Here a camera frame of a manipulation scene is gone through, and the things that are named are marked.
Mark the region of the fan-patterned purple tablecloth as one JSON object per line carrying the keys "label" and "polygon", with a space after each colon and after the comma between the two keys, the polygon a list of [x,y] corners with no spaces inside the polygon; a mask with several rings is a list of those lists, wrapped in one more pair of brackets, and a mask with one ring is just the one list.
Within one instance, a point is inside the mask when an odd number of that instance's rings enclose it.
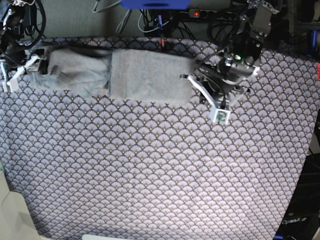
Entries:
{"label": "fan-patterned purple tablecloth", "polygon": [[39,239],[270,240],[320,108],[317,61],[263,50],[250,93],[213,123],[184,106],[37,90],[0,94],[0,160]]}

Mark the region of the light grey T-shirt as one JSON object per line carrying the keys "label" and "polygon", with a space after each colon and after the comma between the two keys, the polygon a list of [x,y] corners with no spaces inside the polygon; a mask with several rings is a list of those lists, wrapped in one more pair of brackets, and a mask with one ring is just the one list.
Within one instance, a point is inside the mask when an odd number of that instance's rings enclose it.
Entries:
{"label": "light grey T-shirt", "polygon": [[185,105],[192,97],[192,84],[183,79],[195,70],[192,58],[138,49],[45,45],[40,50],[44,72],[27,73],[34,89],[176,105]]}

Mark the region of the red black table clamp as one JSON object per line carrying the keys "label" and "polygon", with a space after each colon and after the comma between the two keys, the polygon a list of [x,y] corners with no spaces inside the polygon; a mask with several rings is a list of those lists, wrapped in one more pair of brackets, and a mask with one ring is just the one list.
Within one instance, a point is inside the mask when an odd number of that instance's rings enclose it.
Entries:
{"label": "red black table clamp", "polygon": [[160,38],[158,41],[159,50],[164,52],[167,49],[167,41],[165,38]]}

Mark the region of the black power strip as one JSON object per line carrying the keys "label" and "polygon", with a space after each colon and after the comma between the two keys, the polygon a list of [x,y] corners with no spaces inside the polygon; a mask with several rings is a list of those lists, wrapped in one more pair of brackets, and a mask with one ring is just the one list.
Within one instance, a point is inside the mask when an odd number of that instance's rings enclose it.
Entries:
{"label": "black power strip", "polygon": [[199,9],[190,9],[188,15],[193,19],[207,20],[209,18],[215,17],[217,20],[232,20],[236,13],[233,11],[216,11],[216,10],[199,10]]}

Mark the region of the red clamp at right edge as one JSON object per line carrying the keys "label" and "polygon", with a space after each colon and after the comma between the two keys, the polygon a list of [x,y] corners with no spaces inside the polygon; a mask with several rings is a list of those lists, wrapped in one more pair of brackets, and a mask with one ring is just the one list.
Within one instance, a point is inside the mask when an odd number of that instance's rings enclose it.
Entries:
{"label": "red clamp at right edge", "polygon": [[320,80],[320,63],[317,64],[317,80]]}

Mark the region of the white board at corner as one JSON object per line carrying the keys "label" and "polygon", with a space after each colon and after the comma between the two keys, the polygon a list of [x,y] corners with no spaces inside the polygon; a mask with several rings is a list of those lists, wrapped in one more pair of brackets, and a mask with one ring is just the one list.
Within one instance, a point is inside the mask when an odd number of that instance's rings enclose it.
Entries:
{"label": "white board at corner", "polygon": [[10,191],[0,172],[0,238],[2,240],[38,240],[40,238],[23,196]]}

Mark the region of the black OpenArm box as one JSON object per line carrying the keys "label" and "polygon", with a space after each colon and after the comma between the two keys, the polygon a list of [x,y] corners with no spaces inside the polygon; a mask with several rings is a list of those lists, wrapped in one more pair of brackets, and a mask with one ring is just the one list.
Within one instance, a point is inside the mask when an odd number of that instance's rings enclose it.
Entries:
{"label": "black OpenArm box", "polygon": [[320,155],[307,156],[278,229],[285,240],[311,240],[320,228]]}

